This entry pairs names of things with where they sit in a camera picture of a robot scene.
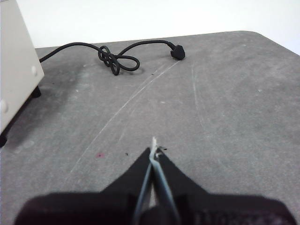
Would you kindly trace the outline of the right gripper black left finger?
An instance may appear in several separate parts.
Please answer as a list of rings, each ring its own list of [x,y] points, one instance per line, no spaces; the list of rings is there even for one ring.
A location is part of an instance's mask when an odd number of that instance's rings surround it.
[[[16,225],[128,225],[144,176],[150,149],[100,192],[60,192],[29,199],[18,213]]]

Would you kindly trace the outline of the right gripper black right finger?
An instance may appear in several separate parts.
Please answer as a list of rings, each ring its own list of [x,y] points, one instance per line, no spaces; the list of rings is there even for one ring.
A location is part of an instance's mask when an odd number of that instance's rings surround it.
[[[183,225],[295,225],[286,205],[261,195],[214,194],[184,174],[162,151],[160,163]]]

